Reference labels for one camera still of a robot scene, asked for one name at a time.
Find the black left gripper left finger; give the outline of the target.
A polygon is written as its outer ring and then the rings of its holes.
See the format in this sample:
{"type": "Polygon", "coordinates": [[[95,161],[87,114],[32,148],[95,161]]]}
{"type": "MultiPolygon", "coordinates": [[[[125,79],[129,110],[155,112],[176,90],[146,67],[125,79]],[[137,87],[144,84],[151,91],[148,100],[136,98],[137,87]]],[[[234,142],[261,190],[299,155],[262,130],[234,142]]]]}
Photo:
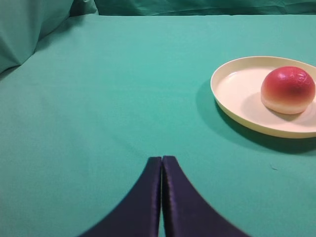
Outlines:
{"type": "Polygon", "coordinates": [[[82,237],[157,237],[161,209],[161,157],[150,157],[121,202],[82,237]]]}

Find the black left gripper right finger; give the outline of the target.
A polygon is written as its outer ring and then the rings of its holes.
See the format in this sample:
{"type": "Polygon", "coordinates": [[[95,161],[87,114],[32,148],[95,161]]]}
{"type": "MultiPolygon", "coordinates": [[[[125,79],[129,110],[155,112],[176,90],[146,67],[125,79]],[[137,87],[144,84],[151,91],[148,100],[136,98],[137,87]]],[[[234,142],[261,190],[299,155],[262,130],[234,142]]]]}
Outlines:
{"type": "Polygon", "coordinates": [[[247,237],[198,193],[176,157],[162,159],[162,212],[167,237],[247,237]]]}

